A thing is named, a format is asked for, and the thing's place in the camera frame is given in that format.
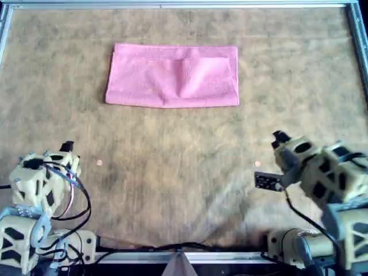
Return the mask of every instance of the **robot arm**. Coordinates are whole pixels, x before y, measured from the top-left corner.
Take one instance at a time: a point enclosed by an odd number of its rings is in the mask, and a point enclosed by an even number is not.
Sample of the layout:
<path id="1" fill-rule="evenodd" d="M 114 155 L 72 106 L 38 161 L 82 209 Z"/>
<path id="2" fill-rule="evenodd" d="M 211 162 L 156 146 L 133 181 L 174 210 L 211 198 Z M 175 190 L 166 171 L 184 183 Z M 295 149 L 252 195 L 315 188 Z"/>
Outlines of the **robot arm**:
<path id="1" fill-rule="evenodd" d="M 79 157 L 72 153 L 72 148 L 73 142 L 68 141 L 58 152 L 30 153 L 20 158 L 10 174 L 14 207 L 0 213 L 0 265 L 13 266 L 27 274 L 37 265 L 39 256 L 64 258 L 64 262 L 51 265 L 55 269 L 70 263 L 66 256 L 76 256 L 69 245 L 79 251 L 82 247 L 84 251 L 91 251 L 89 262 L 93 261 L 96 236 L 92 232 L 77 231 L 62 239 L 67 230 L 51 231 L 51 219 L 55 218 L 66 193 L 70 193 L 72 199 L 74 186 L 71 183 L 81 174 Z M 54 242 L 54 246 L 45 250 Z"/>
<path id="2" fill-rule="evenodd" d="M 368 158 L 341 141 L 318 147 L 306 137 L 291 139 L 282 131 L 273 135 L 275 161 L 284 174 L 256 172 L 256 186 L 283 191 L 300 182 L 323 211 L 322 222 L 337 246 L 325 236 L 291 229 L 270 234 L 269 255 L 281 254 L 285 262 L 301 261 L 304 267 L 314 257 L 334 255 L 344 273 L 368 271 Z"/>

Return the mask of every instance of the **beige 3d-printed part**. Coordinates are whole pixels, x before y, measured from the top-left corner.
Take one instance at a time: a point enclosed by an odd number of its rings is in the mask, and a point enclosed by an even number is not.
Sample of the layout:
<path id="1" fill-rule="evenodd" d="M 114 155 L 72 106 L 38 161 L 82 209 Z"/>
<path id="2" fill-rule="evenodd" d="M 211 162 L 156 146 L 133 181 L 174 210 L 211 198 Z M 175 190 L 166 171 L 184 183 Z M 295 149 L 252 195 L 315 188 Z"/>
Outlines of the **beige 3d-printed part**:
<path id="1" fill-rule="evenodd" d="M 341 263 L 350 270 L 353 263 L 368 261 L 368 209 L 339 212 L 345 234 Z"/>
<path id="2" fill-rule="evenodd" d="M 275 149 L 274 155 L 276 164 L 281 168 L 283 172 L 289 169 L 288 166 L 285 164 L 284 158 L 282 157 L 282 151 L 284 150 L 288 150 L 296 157 L 299 169 L 303 165 L 303 162 L 309 160 L 309 158 L 316 154 L 319 154 L 320 152 L 320 148 L 315 146 L 304 136 L 291 139 L 286 143 L 280 143 L 279 147 Z"/>
<path id="3" fill-rule="evenodd" d="M 304 268 L 296 243 L 300 237 L 306 240 L 313 258 L 331 256 L 334 253 L 334 247 L 327 237 L 293 228 L 288 231 L 272 231 L 268 235 L 269 256 L 301 269 Z"/>
<path id="4" fill-rule="evenodd" d="M 353 154 L 354 151 L 342 143 L 326 147 L 303 172 L 301 188 L 321 209 L 328 203 L 366 197 L 368 175 L 355 163 L 339 160 L 346 153 Z M 368 167 L 367 158 L 354 158 L 354 162 Z"/>
<path id="5" fill-rule="evenodd" d="M 40 206 L 43 211 L 52 216 L 62 202 L 64 193 L 70 191 L 70 185 L 45 166 L 40 166 L 36 170 L 25 168 L 24 162 L 34 158 L 42 159 L 44 162 L 62 164 L 77 175 L 81 173 L 79 158 L 71 152 L 53 152 L 47 156 L 29 154 L 10 174 L 13 202 L 27 206 Z M 62 166 L 55 164 L 47 164 L 47 166 L 60 171 L 63 175 L 68 173 Z"/>
<path id="6" fill-rule="evenodd" d="M 37 220 L 6 216 L 0 221 L 0 264 L 20 268 L 23 274 L 37 264 L 30 236 Z"/>

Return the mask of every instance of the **towel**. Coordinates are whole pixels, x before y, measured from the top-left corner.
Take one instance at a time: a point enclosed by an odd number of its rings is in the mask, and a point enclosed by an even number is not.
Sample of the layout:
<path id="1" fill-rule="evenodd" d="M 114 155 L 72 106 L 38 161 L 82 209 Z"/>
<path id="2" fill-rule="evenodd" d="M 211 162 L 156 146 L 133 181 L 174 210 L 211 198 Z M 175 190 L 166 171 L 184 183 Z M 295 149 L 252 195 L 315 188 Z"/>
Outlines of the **towel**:
<path id="1" fill-rule="evenodd" d="M 236 47 L 116 44 L 106 102 L 152 108 L 239 105 Z"/>

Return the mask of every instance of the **black cable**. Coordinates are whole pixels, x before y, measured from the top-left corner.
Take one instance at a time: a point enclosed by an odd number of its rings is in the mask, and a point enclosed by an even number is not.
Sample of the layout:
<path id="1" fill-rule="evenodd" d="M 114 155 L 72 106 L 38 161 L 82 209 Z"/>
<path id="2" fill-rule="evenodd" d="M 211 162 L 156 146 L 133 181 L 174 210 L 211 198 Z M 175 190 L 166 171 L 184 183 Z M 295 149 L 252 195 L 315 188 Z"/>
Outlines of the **black cable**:
<path id="1" fill-rule="evenodd" d="M 55 250 L 52 250 L 52 251 L 48 251 L 46 253 L 37 253 L 37 255 L 40 255 L 40 256 L 47 256 L 49 254 L 55 254 L 55 253 L 60 253 L 60 252 L 66 252 L 65 249 L 55 249 Z"/>
<path id="2" fill-rule="evenodd" d="M 39 265 L 40 263 L 47 262 L 47 261 L 49 261 L 50 263 L 52 263 L 52 262 L 58 262 L 58 263 L 61 263 L 61 262 L 63 262 L 64 260 L 66 260 L 66 258 L 67 258 L 67 257 L 68 257 L 68 253 L 66 253 L 66 255 L 65 255 L 64 257 L 62 257 L 61 259 L 56 259 L 56 260 L 54 260 L 54 259 L 44 258 L 44 259 L 42 259 L 42 260 L 38 261 L 38 262 L 37 262 L 37 265 Z"/>
<path id="3" fill-rule="evenodd" d="M 62 167 L 62 168 L 65 168 L 66 171 L 68 171 L 69 173 L 71 172 L 70 171 L 70 168 L 68 168 L 67 166 L 63 165 L 63 164 L 60 164 L 60 163 L 57 163 L 57 162 L 53 162 L 53 161 L 44 161 L 43 164 L 51 164 L 51 165 L 55 165 L 55 166 L 59 166 L 59 167 Z"/>
<path id="4" fill-rule="evenodd" d="M 224 248 L 224 247 L 218 247 L 218 246 L 206 246 L 201 243 L 195 243 L 195 242 L 188 242 L 188 243 L 175 243 L 175 244 L 168 244 L 165 246 L 159 246 L 159 247 L 140 247 L 136 249 L 116 249 L 112 250 L 110 252 L 107 252 L 103 254 L 101 257 L 99 257 L 95 262 L 94 265 L 99 263 L 103 258 L 110 256 L 115 253 L 127 253 L 127 252 L 159 252 L 159 251 L 167 251 L 167 250 L 180 250 L 183 247 L 188 248 L 195 248 L 203 251 L 209 251 L 209 252 L 233 252 L 233 248 Z"/>
<path id="5" fill-rule="evenodd" d="M 321 227 L 318 223 L 316 223 L 315 221 L 313 221 L 311 218 L 307 217 L 306 215 L 302 214 L 301 212 L 299 212 L 297 209 L 295 209 L 295 207 L 292 204 L 292 201 L 289 197 L 289 193 L 288 191 L 286 191 L 286 189 L 284 189 L 285 195 L 286 195 L 286 202 L 287 204 L 289 204 L 290 209 L 297 214 L 298 216 L 300 216 L 302 219 L 304 219 L 305 221 L 307 221 L 308 223 L 310 223 L 312 226 L 314 226 L 315 228 L 317 228 L 323 235 L 325 235 L 338 249 L 340 248 L 340 245 L 338 244 L 338 242 L 336 241 L 336 239 L 331 236 L 323 227 Z"/>
<path id="6" fill-rule="evenodd" d="M 85 265 L 85 260 L 83 260 L 83 253 L 80 253 L 74 246 L 72 246 L 71 244 L 69 244 L 69 247 L 76 253 L 76 255 L 78 256 L 77 258 L 75 258 L 75 260 L 80 260 L 80 262 L 82 263 L 82 265 Z"/>
<path id="7" fill-rule="evenodd" d="M 89 209 L 87 207 L 85 210 L 81 211 L 79 214 L 76 214 L 75 216 L 72 216 L 72 217 L 62 217 L 62 218 L 55 217 L 55 218 L 53 218 L 53 220 L 57 220 L 57 221 L 75 220 L 75 219 L 78 219 L 78 218 L 82 217 L 88 211 L 89 211 Z"/>
<path id="8" fill-rule="evenodd" d="M 75 228 L 73 228 L 72 230 L 68 231 L 67 233 L 63 234 L 61 237 L 57 238 L 51 245 L 49 245 L 48 247 L 45 248 L 41 248 L 42 250 L 49 250 L 51 249 L 55 244 L 57 244 L 58 242 L 60 242 L 61 240 L 65 239 L 66 237 L 69 237 L 70 235 L 72 235 L 73 233 L 75 233 L 77 230 L 81 229 L 90 219 L 91 214 L 92 214 L 92 210 L 91 210 L 91 201 L 90 201 L 90 196 L 88 195 L 88 192 L 86 190 L 86 188 L 84 187 L 82 181 L 77 177 L 76 181 L 79 185 L 80 190 L 83 192 L 83 194 L 85 195 L 86 199 L 87 199 L 87 208 L 85 211 L 83 211 L 82 213 L 86 213 L 89 211 L 87 217 Z"/>
<path id="9" fill-rule="evenodd" d="M 341 156 L 339 157 L 338 159 L 338 162 L 341 163 L 341 162 L 351 162 L 353 164 L 355 164 L 357 167 L 365 170 L 367 172 L 368 168 L 363 165 L 363 164 L 360 164 L 359 162 L 355 161 L 354 159 L 355 158 L 366 158 L 367 156 L 361 152 L 354 152 L 354 153 L 349 153 L 347 155 L 344 155 L 344 156 Z"/>
<path id="10" fill-rule="evenodd" d="M 70 262 L 72 262 L 70 265 L 72 266 L 72 265 L 75 265 L 79 260 L 80 260 L 80 258 L 79 257 L 76 257 L 76 258 L 74 258 L 74 259 L 72 259 L 72 258 L 70 258 L 69 256 L 68 256 L 68 260 L 70 261 Z"/>
<path id="11" fill-rule="evenodd" d="M 260 257 L 261 257 L 262 259 L 269 260 L 270 262 L 276 263 L 276 264 L 281 265 L 281 266 L 286 266 L 286 267 L 288 267 L 288 268 L 298 269 L 298 268 L 296 268 L 296 266 L 292 266 L 292 265 L 290 265 L 290 264 L 288 264 L 288 263 L 280 262 L 279 260 L 276 260 L 276 259 L 274 259 L 274 258 L 268 257 L 268 256 L 266 256 L 266 255 L 265 255 L 265 253 L 264 253 L 264 252 L 262 252 L 262 253 L 260 254 Z"/>
<path id="12" fill-rule="evenodd" d="M 71 200 L 72 200 L 72 195 L 70 194 L 67 207 L 65 208 L 65 210 L 63 211 L 63 213 L 61 215 L 57 216 L 57 217 L 51 217 L 51 219 L 58 220 L 59 218 L 61 218 L 62 216 L 64 216 L 65 213 L 68 211 L 68 206 L 70 205 Z"/>
<path id="13" fill-rule="evenodd" d="M 80 234 L 78 232 L 75 232 L 76 235 L 79 237 L 79 242 L 81 243 L 80 244 L 80 251 L 83 252 L 83 242 L 82 242 L 82 238 L 80 236 Z"/>
<path id="14" fill-rule="evenodd" d="M 11 189 L 11 188 L 12 188 L 11 185 L 2 185 L 2 186 L 0 186 L 0 190 Z"/>

